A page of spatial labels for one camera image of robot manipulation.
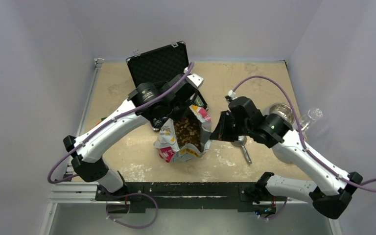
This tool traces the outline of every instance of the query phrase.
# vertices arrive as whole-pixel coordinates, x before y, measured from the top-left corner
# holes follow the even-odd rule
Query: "stained surface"
[[[217,125],[220,112],[228,109],[224,96],[250,75],[264,75],[277,81],[297,107],[283,62],[196,63],[193,72],[204,78],[200,91],[210,107],[212,130]],[[134,88],[125,63],[103,64],[85,131],[111,114]],[[261,79],[244,83],[237,90],[237,95],[251,98],[261,110],[273,103],[287,102],[277,87]],[[153,147],[157,136],[158,133],[153,132],[149,124],[141,126],[107,150],[103,155],[104,161],[110,168],[119,170],[126,181],[137,182],[249,182],[256,181],[265,171],[283,177],[308,179],[295,165],[280,162],[270,149],[254,143],[250,138],[246,147],[252,165],[247,165],[240,148],[220,141],[213,141],[209,152],[200,160],[167,164]]]

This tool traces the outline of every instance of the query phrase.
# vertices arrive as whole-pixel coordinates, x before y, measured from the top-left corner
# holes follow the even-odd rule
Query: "black metal frame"
[[[178,183],[178,182],[127,182],[125,190],[109,194],[98,186],[96,201],[124,201],[114,196],[142,192],[155,199],[160,209],[218,209],[237,210],[238,212],[254,212],[260,201],[271,202],[271,195],[254,193],[256,183],[223,182],[223,183]],[[286,197],[276,197],[276,201],[285,201]],[[131,213],[144,213],[145,209],[155,208],[146,197],[131,196]]]

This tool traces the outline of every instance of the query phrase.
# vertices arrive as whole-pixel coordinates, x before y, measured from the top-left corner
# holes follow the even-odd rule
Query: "gray wall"
[[[38,233],[92,67],[63,0],[0,0],[0,234]]]
[[[67,0],[96,57],[184,40],[191,60],[281,60],[321,0]]]
[[[345,170],[375,178],[376,0],[322,1],[289,71],[300,110],[325,113],[310,144]],[[376,235],[376,194],[358,190],[340,222],[345,234]]]

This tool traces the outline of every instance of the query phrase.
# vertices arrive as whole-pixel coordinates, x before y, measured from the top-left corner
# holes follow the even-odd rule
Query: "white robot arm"
[[[255,142],[271,148],[279,160],[294,163],[313,180],[288,179],[266,172],[256,183],[259,188],[257,194],[261,194],[260,197],[286,196],[312,203],[321,214],[337,219],[356,190],[342,179],[360,184],[362,177],[356,172],[348,173],[333,165],[306,142],[304,149],[299,133],[281,116],[263,116],[254,103],[243,96],[233,98],[229,93],[226,99],[230,110],[221,112],[219,123],[211,134],[212,140],[235,141],[239,136],[250,136]],[[338,173],[340,179],[315,161],[306,150],[310,150],[319,162]]]
[[[181,76],[176,76],[172,81],[163,84],[160,88],[156,88],[151,83],[139,85],[129,94],[129,98],[123,101],[98,126],[76,138],[72,136],[64,138],[64,145],[68,151],[81,145],[79,149],[72,153],[71,164],[74,171],[85,182],[97,181],[109,192],[116,192],[121,189],[124,186],[123,177],[104,163],[102,159],[103,153],[129,132],[146,124],[148,120],[181,117],[185,109],[196,98],[198,88],[202,85],[204,79],[196,74],[190,74],[187,76],[186,81],[173,92],[148,108],[142,109],[137,113],[129,113],[120,118],[118,116],[163,94],[169,87],[180,81]]]

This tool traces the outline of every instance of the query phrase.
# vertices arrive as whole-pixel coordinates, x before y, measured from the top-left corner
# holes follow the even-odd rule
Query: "open chip bag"
[[[191,105],[180,121],[168,119],[154,143],[167,163],[200,159],[211,145],[211,118],[204,108]]]

